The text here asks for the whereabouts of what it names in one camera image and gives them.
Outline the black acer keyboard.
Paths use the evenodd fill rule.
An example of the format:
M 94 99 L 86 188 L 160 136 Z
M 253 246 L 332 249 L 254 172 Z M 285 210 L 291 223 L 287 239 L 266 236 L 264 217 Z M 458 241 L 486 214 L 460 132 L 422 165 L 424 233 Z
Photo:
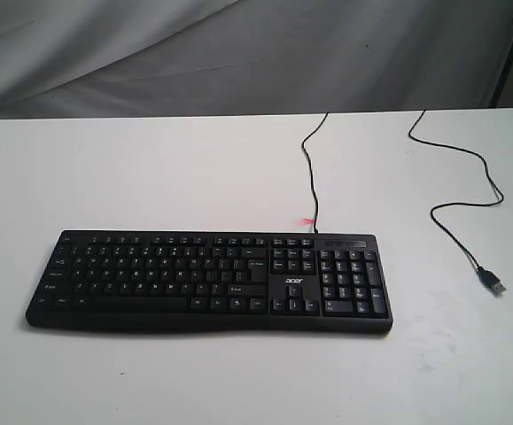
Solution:
M 372 235 L 66 230 L 27 307 L 36 328 L 385 334 Z

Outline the grey backdrop cloth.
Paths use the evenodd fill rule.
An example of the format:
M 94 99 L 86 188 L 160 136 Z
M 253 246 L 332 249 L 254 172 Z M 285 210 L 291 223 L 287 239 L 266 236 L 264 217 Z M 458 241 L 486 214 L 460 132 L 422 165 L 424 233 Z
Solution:
M 0 119 L 488 106 L 513 1 L 0 1 Z

